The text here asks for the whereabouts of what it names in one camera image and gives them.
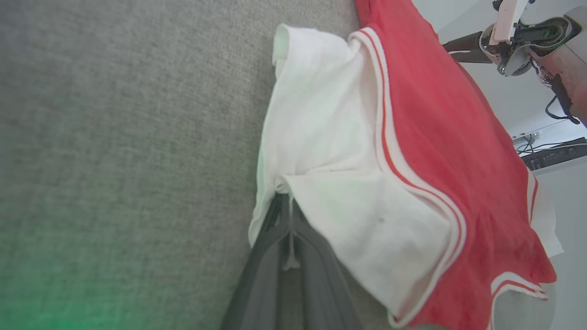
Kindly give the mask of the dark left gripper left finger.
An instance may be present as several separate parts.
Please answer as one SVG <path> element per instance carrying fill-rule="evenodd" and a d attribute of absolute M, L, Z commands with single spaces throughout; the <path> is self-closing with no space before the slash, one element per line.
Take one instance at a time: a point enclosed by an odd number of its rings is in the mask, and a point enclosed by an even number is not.
<path fill-rule="evenodd" d="M 273 197 L 222 320 L 222 330 L 276 330 L 283 243 L 289 226 L 281 220 L 287 196 Z"/>

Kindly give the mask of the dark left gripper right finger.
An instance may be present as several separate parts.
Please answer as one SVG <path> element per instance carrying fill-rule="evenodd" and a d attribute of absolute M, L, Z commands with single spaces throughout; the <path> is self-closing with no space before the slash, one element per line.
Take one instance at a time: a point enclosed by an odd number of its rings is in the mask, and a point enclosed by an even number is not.
<path fill-rule="evenodd" d="M 306 330 L 362 330 L 336 254 L 296 201 L 292 203 L 292 228 L 301 263 Z"/>

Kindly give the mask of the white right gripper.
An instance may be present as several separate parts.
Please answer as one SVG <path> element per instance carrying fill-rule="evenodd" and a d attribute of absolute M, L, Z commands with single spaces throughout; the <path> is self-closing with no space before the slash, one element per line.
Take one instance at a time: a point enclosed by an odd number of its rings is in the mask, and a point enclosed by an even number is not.
<path fill-rule="evenodd" d="M 451 58 L 461 63 L 494 63 L 504 77 L 525 73 L 539 58 L 551 54 L 574 37 L 574 20 L 557 16 L 539 23 L 524 23 L 530 0 L 495 0 L 496 23 L 443 44 Z"/>

